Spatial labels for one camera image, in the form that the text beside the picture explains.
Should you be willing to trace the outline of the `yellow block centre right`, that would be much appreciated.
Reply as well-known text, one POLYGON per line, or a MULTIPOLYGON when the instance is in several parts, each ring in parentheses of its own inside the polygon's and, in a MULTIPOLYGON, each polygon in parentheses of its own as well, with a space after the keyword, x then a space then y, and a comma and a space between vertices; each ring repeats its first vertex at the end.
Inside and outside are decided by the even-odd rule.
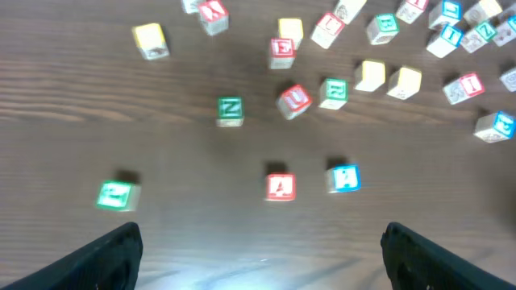
POLYGON ((419 92, 421 83, 420 70, 402 66, 389 78, 387 95, 406 100, 419 92))

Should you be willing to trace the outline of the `yellow block upper right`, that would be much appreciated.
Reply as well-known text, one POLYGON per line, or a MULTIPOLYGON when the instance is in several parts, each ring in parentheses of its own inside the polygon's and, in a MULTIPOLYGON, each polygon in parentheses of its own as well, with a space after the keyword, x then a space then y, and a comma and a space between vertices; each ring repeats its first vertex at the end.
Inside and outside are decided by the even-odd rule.
POLYGON ((497 0, 480 0, 464 13, 464 19, 470 27, 475 27, 501 12, 502 8, 497 0))

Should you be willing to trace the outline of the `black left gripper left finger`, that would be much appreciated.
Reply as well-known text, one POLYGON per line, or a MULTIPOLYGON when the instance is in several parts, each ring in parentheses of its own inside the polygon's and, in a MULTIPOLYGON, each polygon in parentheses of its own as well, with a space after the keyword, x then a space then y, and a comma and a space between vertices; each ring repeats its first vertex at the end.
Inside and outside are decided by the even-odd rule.
POLYGON ((139 226, 127 222, 4 290, 133 290, 143 255, 139 226))

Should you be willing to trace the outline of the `red E wooden block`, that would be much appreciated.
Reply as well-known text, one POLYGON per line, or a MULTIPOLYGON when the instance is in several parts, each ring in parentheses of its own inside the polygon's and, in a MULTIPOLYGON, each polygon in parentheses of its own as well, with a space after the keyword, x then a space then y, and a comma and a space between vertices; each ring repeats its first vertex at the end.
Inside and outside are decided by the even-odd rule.
POLYGON ((268 56, 270 69, 291 68, 296 58, 294 41, 292 39, 272 38, 268 56))

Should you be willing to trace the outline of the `yellow block upper middle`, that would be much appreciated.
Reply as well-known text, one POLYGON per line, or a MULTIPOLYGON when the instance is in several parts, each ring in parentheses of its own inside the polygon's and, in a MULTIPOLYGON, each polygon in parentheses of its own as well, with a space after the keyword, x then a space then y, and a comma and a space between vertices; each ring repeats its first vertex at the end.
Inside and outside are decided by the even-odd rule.
POLYGON ((367 0, 339 0, 333 14, 346 25, 360 13, 367 0))

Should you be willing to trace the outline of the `green R wooden block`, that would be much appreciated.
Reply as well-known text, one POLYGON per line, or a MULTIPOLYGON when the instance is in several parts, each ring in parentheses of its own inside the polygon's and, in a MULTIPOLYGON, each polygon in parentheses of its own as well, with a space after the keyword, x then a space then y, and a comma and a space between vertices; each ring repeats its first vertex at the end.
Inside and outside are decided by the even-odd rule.
POLYGON ((319 90, 319 108, 339 110, 348 102, 347 81, 326 78, 319 90))

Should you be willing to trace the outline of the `red A wooden block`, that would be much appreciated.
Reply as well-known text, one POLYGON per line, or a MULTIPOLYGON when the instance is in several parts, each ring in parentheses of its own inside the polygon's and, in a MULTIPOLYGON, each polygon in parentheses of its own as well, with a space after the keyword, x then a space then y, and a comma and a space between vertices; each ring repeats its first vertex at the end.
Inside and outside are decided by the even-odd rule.
POLYGON ((296 177, 292 173, 273 173, 266 177, 266 201, 294 201, 296 177))

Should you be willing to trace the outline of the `red i block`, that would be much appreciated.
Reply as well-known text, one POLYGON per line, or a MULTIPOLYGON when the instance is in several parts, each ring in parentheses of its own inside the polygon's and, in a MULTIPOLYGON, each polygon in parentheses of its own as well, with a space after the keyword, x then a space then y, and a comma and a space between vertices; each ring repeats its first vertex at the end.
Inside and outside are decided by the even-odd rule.
POLYGON ((485 87, 477 73, 471 72, 445 85, 443 92, 448 102, 455 105, 483 94, 485 87))
POLYGON ((412 24, 427 8, 428 0, 401 0, 396 17, 401 21, 412 24))

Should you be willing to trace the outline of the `green F wooden block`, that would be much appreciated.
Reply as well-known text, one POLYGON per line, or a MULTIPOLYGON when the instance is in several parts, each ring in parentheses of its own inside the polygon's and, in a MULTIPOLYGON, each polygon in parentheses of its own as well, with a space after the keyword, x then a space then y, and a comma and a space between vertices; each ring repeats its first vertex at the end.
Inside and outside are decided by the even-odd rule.
POLYGON ((188 14, 198 13, 198 6, 203 3, 203 0, 181 0, 183 11, 188 14))

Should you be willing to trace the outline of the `red U wooden block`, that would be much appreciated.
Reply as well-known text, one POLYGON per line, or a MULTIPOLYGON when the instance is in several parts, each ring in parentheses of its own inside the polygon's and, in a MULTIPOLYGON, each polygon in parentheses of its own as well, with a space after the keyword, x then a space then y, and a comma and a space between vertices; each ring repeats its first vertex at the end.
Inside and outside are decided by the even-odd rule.
POLYGON ((302 85, 294 85, 277 99, 277 108, 286 120, 292 120, 305 112, 313 103, 312 97, 302 85))

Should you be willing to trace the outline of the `yellow block centre left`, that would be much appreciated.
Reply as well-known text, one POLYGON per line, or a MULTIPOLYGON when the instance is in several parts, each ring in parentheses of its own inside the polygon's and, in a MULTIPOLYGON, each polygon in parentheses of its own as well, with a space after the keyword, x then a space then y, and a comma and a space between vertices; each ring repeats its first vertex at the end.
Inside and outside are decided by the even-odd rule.
POLYGON ((363 60, 355 70, 354 89, 374 92, 385 83, 385 63, 379 60, 363 60))

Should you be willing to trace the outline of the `blue 2 wooden block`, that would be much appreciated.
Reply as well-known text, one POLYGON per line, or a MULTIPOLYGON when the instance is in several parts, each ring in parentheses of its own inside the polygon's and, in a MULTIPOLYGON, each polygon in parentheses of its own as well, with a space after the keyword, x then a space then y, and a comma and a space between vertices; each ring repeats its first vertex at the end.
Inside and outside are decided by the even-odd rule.
POLYGON ((329 193, 349 193, 361 189, 360 169, 357 164, 339 165, 326 172, 329 193))

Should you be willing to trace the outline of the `red U block upper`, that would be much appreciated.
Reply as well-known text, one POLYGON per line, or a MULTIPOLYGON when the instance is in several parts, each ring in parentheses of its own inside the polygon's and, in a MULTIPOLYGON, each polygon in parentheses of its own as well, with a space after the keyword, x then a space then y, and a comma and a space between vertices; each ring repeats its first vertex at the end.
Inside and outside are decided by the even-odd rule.
POLYGON ((345 26, 346 24, 335 14, 327 12, 315 24, 310 38, 321 48, 328 49, 345 26))

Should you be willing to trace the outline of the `blue L wooden block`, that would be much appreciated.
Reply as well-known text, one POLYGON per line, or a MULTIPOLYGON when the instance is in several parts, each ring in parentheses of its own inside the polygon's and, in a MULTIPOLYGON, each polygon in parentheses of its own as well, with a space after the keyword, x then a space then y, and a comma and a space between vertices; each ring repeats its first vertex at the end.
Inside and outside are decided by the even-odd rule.
POLYGON ((428 15, 428 28, 439 30, 446 25, 454 26, 462 19, 462 5, 452 0, 442 0, 428 15))

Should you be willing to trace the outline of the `green N wooden block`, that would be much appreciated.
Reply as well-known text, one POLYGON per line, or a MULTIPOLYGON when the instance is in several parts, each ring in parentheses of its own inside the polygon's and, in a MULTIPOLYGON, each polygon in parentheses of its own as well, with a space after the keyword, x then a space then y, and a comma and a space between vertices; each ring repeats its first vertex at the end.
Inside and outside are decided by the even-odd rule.
POLYGON ((242 126, 244 121, 241 97, 219 97, 216 125, 221 127, 242 126))

